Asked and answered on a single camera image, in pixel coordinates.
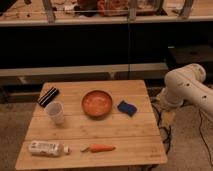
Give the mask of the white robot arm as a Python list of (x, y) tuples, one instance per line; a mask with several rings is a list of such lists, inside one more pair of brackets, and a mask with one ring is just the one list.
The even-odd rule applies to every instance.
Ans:
[(178, 108), (188, 100), (213, 119), (213, 89), (203, 84), (205, 79), (206, 71), (197, 63), (169, 71), (164, 77), (165, 87), (158, 95), (161, 107)]

